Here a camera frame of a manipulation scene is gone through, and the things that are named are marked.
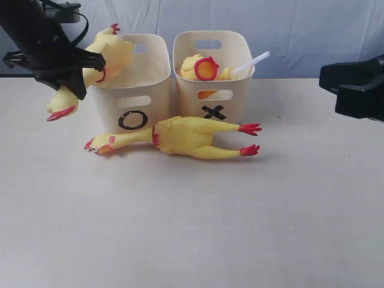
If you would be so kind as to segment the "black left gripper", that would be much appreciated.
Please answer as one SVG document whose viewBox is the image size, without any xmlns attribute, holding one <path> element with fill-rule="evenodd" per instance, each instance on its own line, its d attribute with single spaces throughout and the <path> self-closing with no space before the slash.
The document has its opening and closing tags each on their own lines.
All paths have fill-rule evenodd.
<svg viewBox="0 0 384 288">
<path fill-rule="evenodd" d="M 64 86 L 78 100 L 86 96 L 82 68 L 103 71 L 106 64 L 101 53 L 76 47 L 60 29 L 25 32 L 17 46 L 19 66 L 31 71 L 36 81 L 57 91 Z"/>
</svg>

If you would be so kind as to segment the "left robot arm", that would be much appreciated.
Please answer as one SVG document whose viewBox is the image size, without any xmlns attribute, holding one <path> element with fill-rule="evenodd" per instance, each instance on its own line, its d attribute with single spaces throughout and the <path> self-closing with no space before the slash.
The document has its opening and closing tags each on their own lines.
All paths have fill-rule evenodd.
<svg viewBox="0 0 384 288">
<path fill-rule="evenodd" d="M 64 86 L 79 100 L 86 95 L 83 68 L 102 71 L 106 64 L 101 53 L 77 47 L 88 26 L 69 40 L 39 1 L 1 1 L 1 27 L 18 47 L 3 57 L 6 66 L 26 69 L 36 81 L 55 90 Z"/>
</svg>

